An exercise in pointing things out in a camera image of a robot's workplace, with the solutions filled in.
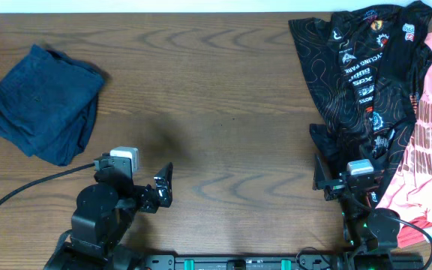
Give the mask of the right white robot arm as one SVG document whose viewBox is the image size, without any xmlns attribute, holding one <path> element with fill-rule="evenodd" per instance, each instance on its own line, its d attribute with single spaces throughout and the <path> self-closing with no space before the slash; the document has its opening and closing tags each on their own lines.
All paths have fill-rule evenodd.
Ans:
<svg viewBox="0 0 432 270">
<path fill-rule="evenodd" d="M 345 251 L 327 260 L 330 269 L 394 269 L 391 251 L 397 247 L 398 215 L 387 208 L 377 209 L 375 169 L 368 159 L 351 161 L 344 172 L 333 176 L 329 165 L 318 155 L 313 189 L 324 191 L 326 201 L 338 201 L 343 216 Z"/>
</svg>

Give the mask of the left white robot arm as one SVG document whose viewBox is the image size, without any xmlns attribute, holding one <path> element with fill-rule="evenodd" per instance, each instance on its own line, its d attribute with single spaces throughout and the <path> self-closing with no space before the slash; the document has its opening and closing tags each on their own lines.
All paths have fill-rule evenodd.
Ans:
<svg viewBox="0 0 432 270">
<path fill-rule="evenodd" d="M 169 162 L 154 175 L 155 186 L 135 185 L 130 157 L 108 153 L 94 160 L 95 184 L 76 198 L 71 229 L 60 235 L 55 252 L 45 269 L 86 270 L 144 269 L 140 252 L 120 244 L 137 212 L 154 214 L 173 201 L 173 164 Z"/>
</svg>

